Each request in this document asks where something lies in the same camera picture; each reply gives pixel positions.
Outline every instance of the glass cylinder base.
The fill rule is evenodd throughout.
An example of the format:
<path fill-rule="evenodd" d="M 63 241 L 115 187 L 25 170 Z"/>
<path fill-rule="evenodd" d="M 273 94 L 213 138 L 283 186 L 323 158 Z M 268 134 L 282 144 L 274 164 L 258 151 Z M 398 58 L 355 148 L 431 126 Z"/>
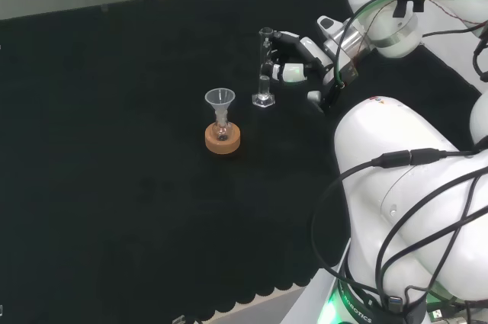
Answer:
<path fill-rule="evenodd" d="M 275 96 L 271 93 L 253 94 L 252 103 L 258 107 L 266 108 L 275 103 Z"/>

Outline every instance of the cork base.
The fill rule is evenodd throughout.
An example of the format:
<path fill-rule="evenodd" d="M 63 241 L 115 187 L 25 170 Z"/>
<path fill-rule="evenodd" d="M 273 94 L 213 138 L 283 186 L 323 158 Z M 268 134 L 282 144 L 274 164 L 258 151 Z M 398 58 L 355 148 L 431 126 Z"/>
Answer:
<path fill-rule="evenodd" d="M 211 136 L 213 125 L 214 124 L 211 124 L 205 130 L 205 145 L 207 148 L 211 152 L 219 155 L 226 155 L 236 151 L 241 144 L 241 130 L 235 124 L 232 124 L 234 130 L 232 137 L 225 141 L 218 141 Z"/>

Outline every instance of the black table surface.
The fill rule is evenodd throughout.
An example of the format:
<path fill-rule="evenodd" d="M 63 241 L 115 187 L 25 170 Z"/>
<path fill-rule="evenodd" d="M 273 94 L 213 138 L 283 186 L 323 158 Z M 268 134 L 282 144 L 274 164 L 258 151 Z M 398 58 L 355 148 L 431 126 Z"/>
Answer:
<path fill-rule="evenodd" d="M 318 40 L 322 14 L 345 20 L 347 0 L 141 0 L 0 23 L 2 322 L 206 319 L 307 284 L 307 219 L 337 173 L 335 126 L 372 95 L 471 146 L 479 93 L 423 47 L 369 56 L 325 116 L 306 101 L 313 82 L 254 107 L 258 30 Z M 242 131 L 227 159 L 204 145 L 216 87 L 236 93 Z M 317 239 L 335 264 L 348 229 L 331 201 Z"/>

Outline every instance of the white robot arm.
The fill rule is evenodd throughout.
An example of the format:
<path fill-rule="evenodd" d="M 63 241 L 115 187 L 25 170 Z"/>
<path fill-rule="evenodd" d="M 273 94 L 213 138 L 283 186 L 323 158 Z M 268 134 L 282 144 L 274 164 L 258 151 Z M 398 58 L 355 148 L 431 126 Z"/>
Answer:
<path fill-rule="evenodd" d="M 349 4 L 356 12 L 371 1 L 349 0 Z M 375 46 L 380 54 L 397 58 L 412 52 L 419 45 L 422 35 L 417 30 L 416 14 L 412 6 L 407 7 L 404 18 L 394 18 L 397 3 L 390 1 L 384 0 L 383 5 L 365 11 L 351 27 L 352 31 L 359 32 L 361 36 L 367 32 L 365 40 Z M 488 21 L 488 0 L 435 1 L 450 8 L 464 20 L 467 27 Z M 474 30 L 474 35 L 485 35 L 483 31 L 487 26 Z M 323 30 L 332 39 L 331 31 L 327 27 Z M 354 53 L 346 51 L 344 46 L 342 49 L 344 51 L 341 54 L 348 55 L 345 56 L 346 62 L 354 58 Z M 488 93 L 476 103 L 470 127 L 475 143 L 486 140 Z M 391 98 L 375 97 L 358 104 L 345 115 L 335 132 L 335 153 L 341 172 L 385 152 L 419 148 L 456 150 L 425 119 Z M 470 159 L 446 159 L 430 165 L 394 169 L 373 168 L 346 179 L 344 189 L 352 229 L 348 268 L 354 280 L 376 287 L 374 271 L 378 252 L 395 223 L 416 202 L 436 188 L 460 175 L 487 166 L 488 150 L 485 150 Z M 469 189 L 470 181 L 462 183 L 437 196 L 414 214 L 390 243 L 383 263 L 407 246 L 458 221 Z M 477 183 L 469 212 L 473 213 L 487 205 L 488 176 L 485 175 Z M 405 303 L 408 286 L 427 287 L 451 236 L 449 234 L 436 240 L 393 264 L 384 278 L 385 293 L 399 297 Z M 488 216 L 463 227 L 437 282 L 462 300 L 488 299 L 487 239 Z M 418 300 L 423 294 L 411 290 L 410 302 Z"/>

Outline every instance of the funnel stem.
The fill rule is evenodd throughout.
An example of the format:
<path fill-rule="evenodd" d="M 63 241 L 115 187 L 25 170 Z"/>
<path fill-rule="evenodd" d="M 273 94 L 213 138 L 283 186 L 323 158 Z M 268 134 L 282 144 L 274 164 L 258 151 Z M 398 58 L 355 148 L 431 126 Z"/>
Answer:
<path fill-rule="evenodd" d="M 227 110 L 217 109 L 215 115 L 217 116 L 217 123 L 219 126 L 225 127 L 227 125 Z"/>

